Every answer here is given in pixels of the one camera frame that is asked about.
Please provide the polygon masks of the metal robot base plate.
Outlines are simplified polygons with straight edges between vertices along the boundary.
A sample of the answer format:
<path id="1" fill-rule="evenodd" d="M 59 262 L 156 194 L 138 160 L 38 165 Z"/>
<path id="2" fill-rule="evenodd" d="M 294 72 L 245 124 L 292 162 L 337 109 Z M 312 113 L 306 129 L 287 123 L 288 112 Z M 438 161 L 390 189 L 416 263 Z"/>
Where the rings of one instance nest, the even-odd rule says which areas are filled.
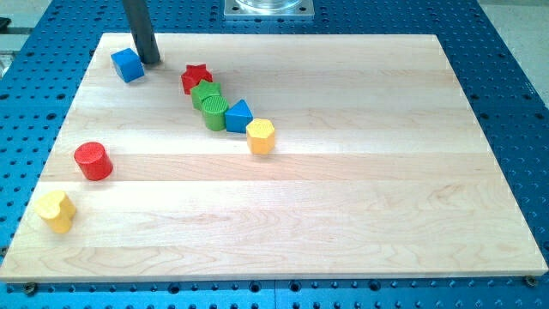
<path id="1" fill-rule="evenodd" d="M 224 16 L 232 18 L 313 17 L 312 0 L 224 0 Z"/>

